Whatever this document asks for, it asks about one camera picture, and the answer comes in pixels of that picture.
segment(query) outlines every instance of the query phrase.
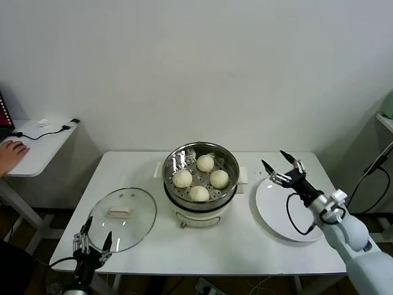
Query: metal steamer tray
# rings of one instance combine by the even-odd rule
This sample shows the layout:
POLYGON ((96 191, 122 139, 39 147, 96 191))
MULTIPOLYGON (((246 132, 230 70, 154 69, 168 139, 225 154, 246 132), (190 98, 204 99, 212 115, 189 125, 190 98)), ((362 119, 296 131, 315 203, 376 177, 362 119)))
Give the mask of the metal steamer tray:
POLYGON ((167 193, 180 206, 192 211, 212 211, 220 208, 231 199, 236 191, 239 178, 239 165, 235 157, 222 146, 212 143, 190 143, 181 146, 166 158, 163 165, 163 179, 167 193), (202 172, 197 168, 197 158, 210 155, 214 159, 214 168, 202 172), (173 175, 180 169, 187 169, 192 174, 192 183, 184 189, 173 184, 173 175), (210 174, 216 170, 224 170, 229 175, 229 184, 223 189, 215 189, 210 183, 210 174), (204 186, 209 191, 209 200, 195 202, 190 199, 189 192, 193 186, 204 186))

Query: steamed bun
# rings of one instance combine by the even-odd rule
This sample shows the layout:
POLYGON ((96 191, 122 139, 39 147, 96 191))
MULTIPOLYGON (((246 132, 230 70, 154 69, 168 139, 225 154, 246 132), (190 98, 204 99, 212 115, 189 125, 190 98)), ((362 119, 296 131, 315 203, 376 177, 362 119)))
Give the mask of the steamed bun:
POLYGON ((173 184, 181 189, 192 183, 192 175, 187 169, 177 171, 173 176, 173 184))
POLYGON ((214 159, 211 155, 201 155, 196 160, 196 166, 202 172, 209 172, 214 167, 214 159))
POLYGON ((194 186, 190 190, 190 199, 196 202, 206 202, 209 200, 209 191, 203 186, 194 186))
POLYGON ((229 183, 229 175, 223 170, 216 170, 210 175, 210 183, 215 189, 223 189, 229 183))

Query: white plate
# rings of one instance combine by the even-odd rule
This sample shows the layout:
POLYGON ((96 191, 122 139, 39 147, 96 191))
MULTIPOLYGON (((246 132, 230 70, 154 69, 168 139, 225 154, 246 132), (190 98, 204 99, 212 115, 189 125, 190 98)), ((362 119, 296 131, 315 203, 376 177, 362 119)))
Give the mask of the white plate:
MULTIPOLYGON (((261 182, 257 189, 256 201, 259 214, 263 220, 278 234, 298 242, 312 242, 323 236, 322 231, 315 227, 308 235, 299 234, 289 221, 286 202, 293 189, 285 189, 269 179, 261 182)), ((289 213, 295 225, 306 232, 313 223, 313 214, 307 209, 298 195, 289 200, 289 213)))

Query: finger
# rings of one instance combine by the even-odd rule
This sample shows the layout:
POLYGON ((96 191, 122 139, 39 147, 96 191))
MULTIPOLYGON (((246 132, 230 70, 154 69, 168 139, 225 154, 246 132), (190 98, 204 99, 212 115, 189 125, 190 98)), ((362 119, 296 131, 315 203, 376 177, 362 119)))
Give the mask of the finger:
POLYGON ((7 148, 11 143, 13 143, 12 140, 7 140, 6 142, 4 142, 0 148, 7 148))
POLYGON ((21 146, 17 146, 17 147, 15 147, 14 148, 14 151, 17 153, 17 154, 19 154, 21 151, 23 151, 24 149, 26 149, 27 148, 27 146, 25 146, 25 145, 21 145, 21 146))
POLYGON ((22 145, 23 143, 21 141, 14 141, 13 143, 10 143, 7 148, 9 149, 15 149, 17 146, 22 145))
POLYGON ((20 151, 20 152, 18 153, 19 158, 22 159, 22 158, 25 156, 25 154, 27 154, 29 151, 30 151, 30 147, 27 147, 26 149, 20 151))

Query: laptop screen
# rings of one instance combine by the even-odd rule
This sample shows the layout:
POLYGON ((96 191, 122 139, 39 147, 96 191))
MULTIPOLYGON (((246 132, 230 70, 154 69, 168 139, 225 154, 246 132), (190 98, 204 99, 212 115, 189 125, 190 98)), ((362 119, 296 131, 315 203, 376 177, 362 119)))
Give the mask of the laptop screen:
POLYGON ((14 123, 12 122, 11 116, 8 113, 6 103, 0 92, 0 128, 3 130, 14 130, 14 123))

